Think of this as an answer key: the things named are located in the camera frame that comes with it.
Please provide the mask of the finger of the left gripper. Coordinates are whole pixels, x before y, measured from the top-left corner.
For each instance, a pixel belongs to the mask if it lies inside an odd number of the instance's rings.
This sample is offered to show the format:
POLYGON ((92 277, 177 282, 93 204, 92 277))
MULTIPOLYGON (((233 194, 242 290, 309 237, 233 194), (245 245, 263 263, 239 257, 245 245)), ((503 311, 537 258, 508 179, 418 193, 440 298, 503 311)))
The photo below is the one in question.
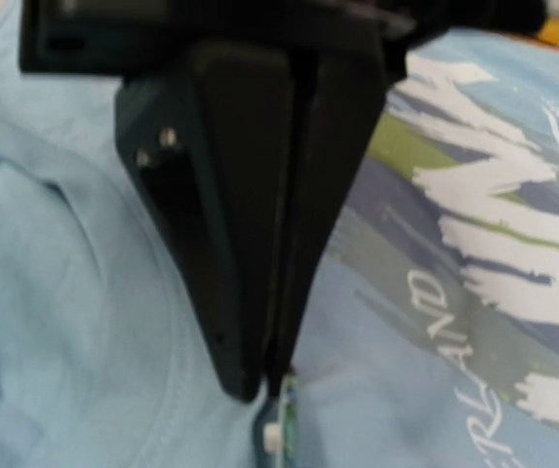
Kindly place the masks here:
POLYGON ((378 49, 299 53, 283 199, 278 292, 264 357, 270 394, 290 368, 315 272, 382 111, 388 81, 378 49))
POLYGON ((222 389, 249 402, 263 375, 290 152, 284 52, 186 48, 115 99, 116 146, 175 261, 222 389))

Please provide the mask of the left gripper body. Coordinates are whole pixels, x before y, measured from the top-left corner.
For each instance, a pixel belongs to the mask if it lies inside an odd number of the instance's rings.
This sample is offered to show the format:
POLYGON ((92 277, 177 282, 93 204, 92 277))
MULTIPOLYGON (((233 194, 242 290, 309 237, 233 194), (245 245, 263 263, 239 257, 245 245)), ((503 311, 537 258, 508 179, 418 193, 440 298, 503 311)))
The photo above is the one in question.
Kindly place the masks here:
POLYGON ((24 73, 134 77, 204 40, 365 57, 451 28, 533 35, 544 1, 23 1, 24 73))

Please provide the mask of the light blue printed t-shirt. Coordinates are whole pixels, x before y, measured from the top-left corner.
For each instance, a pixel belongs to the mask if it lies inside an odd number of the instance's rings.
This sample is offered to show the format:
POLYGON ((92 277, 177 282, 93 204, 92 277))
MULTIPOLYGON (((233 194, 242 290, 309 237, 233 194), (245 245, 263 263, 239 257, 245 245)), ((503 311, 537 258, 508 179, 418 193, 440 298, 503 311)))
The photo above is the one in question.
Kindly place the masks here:
MULTIPOLYGON (((114 149, 117 81, 19 72, 0 1, 0 467, 265 467, 114 149)), ((452 32, 318 267, 298 467, 559 467, 559 51, 452 32)))

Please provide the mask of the silver round brooch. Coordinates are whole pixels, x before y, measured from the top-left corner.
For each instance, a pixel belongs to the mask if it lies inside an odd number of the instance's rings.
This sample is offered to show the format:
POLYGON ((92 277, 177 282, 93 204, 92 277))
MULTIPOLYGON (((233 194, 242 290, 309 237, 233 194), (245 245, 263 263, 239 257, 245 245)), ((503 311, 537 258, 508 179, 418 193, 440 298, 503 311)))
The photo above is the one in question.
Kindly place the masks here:
POLYGON ((299 466, 299 379, 292 369, 281 379, 275 419, 263 425, 262 446, 268 467, 299 466))

